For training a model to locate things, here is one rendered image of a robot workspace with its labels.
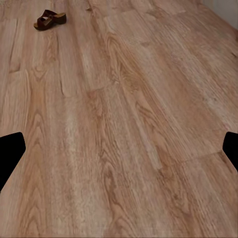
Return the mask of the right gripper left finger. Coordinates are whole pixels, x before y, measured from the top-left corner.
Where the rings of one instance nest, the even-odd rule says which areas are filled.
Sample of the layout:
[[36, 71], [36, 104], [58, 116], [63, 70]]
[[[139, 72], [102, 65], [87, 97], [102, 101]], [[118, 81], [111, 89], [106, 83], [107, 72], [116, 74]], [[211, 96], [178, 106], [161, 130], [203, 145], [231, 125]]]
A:
[[0, 191], [26, 150], [22, 132], [0, 137]]

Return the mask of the sandal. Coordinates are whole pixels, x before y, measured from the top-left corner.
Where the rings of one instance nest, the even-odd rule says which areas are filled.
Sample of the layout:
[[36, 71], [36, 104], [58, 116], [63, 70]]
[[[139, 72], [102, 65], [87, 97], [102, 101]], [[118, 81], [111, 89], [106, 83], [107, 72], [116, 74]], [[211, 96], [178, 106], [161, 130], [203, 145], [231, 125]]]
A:
[[37, 30], [47, 30], [49, 29], [54, 23], [64, 24], [67, 22], [66, 13], [55, 13], [53, 11], [45, 9], [42, 16], [37, 19], [37, 22], [33, 24], [35, 29]]

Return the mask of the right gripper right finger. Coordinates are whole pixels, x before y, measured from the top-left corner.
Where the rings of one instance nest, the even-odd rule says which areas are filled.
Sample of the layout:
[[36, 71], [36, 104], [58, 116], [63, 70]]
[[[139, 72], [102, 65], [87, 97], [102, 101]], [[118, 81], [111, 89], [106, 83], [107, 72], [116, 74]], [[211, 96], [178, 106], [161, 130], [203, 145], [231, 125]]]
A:
[[238, 134], [227, 132], [223, 142], [223, 151], [238, 171]]

